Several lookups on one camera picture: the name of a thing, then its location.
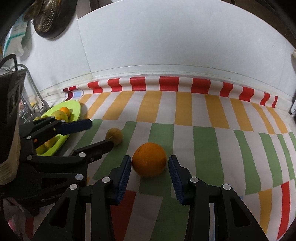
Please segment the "green apple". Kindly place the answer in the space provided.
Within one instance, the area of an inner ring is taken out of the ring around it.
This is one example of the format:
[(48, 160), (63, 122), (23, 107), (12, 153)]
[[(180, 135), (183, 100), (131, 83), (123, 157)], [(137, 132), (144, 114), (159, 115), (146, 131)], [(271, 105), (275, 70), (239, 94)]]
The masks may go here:
[(69, 121), (67, 114), (61, 110), (54, 111), (51, 113), (51, 116), (53, 116), (58, 121)]

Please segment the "orange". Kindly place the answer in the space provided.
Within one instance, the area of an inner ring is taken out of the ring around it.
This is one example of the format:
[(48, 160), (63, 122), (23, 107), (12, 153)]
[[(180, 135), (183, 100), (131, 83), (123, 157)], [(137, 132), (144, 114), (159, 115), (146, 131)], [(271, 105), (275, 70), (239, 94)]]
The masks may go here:
[(167, 156), (162, 146), (155, 143), (141, 145), (133, 154), (132, 167), (144, 178), (156, 177), (163, 173), (167, 165)]

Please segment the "lime green plate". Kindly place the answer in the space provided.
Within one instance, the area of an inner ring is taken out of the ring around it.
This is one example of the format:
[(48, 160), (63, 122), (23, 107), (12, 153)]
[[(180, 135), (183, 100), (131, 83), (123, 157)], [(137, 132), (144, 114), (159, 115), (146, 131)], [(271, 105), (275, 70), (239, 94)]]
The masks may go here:
[[(79, 120), (81, 113), (81, 106), (76, 100), (68, 100), (65, 102), (61, 102), (51, 109), (46, 111), (41, 118), (50, 117), (54, 112), (62, 111), (67, 115), (67, 119), (64, 118), (67, 122), (73, 122)], [(53, 156), (65, 143), (69, 135), (61, 135), (57, 134), (54, 138), (49, 140), (47, 144), (42, 144), (40, 147), (36, 149), (37, 155), (39, 156)]]

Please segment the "black wok pan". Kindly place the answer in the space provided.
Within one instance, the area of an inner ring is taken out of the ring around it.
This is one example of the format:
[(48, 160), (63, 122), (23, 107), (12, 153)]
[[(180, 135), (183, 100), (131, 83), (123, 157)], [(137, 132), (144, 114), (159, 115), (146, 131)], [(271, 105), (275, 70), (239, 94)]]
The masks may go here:
[(61, 0), (62, 6), (61, 11), (55, 20), (53, 27), (48, 32), (37, 32), (36, 33), (45, 39), (54, 39), (58, 37), (69, 25), (71, 19), (74, 16), (77, 6), (77, 0)]

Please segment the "metal colander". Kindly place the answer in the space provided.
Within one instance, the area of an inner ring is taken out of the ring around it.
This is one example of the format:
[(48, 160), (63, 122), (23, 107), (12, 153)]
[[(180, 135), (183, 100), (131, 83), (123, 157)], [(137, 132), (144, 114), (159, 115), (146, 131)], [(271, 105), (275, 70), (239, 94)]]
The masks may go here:
[(61, 11), (61, 0), (44, 0), (38, 15), (34, 18), (34, 28), (37, 32), (48, 32)]

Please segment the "small orange mandarin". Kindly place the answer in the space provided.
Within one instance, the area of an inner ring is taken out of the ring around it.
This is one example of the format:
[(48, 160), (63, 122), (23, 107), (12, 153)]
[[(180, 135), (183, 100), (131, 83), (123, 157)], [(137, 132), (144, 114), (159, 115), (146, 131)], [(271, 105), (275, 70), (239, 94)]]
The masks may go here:
[(69, 118), (70, 115), (71, 115), (71, 111), (70, 111), (70, 109), (67, 108), (66, 106), (63, 106), (62, 108), (60, 108), (60, 111), (64, 112), (64, 113), (67, 115), (68, 118)]

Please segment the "slim chrome faucet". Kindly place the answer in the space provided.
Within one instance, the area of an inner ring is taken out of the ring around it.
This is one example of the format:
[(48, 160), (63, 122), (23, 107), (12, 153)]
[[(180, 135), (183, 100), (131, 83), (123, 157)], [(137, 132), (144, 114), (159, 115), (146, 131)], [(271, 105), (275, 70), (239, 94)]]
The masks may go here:
[(41, 113), (41, 114), (45, 113), (46, 111), (48, 111), (48, 110), (50, 109), (50, 107), (49, 107), (48, 103), (47, 103), (47, 102), (43, 99), (43, 97), (41, 96), (39, 90), (37, 89), (36, 84), (34, 83), (34, 80), (33, 80), (32, 76), (31, 76), (30, 71), (29, 71), (28, 68), (27, 68), (25, 65), (23, 65), (23, 64), (18, 64), (17, 66), (18, 66), (18, 67), (21, 67), (21, 68), (23, 68), (23, 69), (26, 70), (27, 75), (28, 75), (28, 78), (29, 78), (29, 81), (30, 81), (30, 83), (31, 83), (31, 85), (32, 85), (32, 87), (33, 87), (33, 89), (35, 90), (35, 92), (36, 92), (37, 96), (39, 97), (39, 99), (40, 99), (40, 101), (41, 101), (41, 104), (42, 104), (42, 108), (40, 109), (40, 113)]

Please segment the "striped colourful tablecloth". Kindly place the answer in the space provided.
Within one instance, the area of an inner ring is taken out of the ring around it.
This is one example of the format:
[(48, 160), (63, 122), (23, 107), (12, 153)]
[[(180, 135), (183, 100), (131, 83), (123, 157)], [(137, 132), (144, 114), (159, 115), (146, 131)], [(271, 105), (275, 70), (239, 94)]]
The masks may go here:
[(295, 218), (295, 124), (275, 95), (200, 78), (128, 77), (96, 80), (63, 90), (76, 100), (90, 130), (71, 135), (63, 148), (103, 140), (119, 128), (122, 143), (88, 167), (94, 184), (145, 143), (205, 183), (229, 184), (269, 240), (279, 240)]

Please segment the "small brownish kiwi fruit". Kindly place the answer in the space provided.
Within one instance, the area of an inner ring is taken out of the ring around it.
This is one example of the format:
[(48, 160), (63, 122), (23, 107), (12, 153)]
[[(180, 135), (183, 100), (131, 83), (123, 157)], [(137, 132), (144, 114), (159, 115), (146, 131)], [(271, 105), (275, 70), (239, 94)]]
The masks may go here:
[(123, 134), (119, 128), (110, 128), (106, 133), (105, 139), (112, 141), (117, 146), (122, 142)]

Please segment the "tissue paper package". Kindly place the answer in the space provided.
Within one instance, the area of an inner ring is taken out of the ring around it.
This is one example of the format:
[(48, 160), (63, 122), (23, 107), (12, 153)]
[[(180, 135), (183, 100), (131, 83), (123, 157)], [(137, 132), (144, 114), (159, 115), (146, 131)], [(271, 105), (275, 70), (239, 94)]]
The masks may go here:
[(4, 47), (3, 47), (3, 56), (7, 56), (9, 54), (15, 54), (17, 57), (23, 55), (23, 44), (22, 41), (25, 37), (27, 31), (28, 22), (23, 20), (23, 15), (21, 15), (15, 24), (10, 29), (7, 34)]

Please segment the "white dish rack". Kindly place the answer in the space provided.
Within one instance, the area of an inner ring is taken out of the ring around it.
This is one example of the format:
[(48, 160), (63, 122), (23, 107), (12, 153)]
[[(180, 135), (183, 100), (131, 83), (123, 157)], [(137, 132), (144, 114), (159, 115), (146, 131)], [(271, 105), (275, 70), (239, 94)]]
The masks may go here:
[(296, 101), (293, 103), (291, 109), (290, 109), (290, 114), (292, 116), (295, 116), (295, 113), (296, 113)]

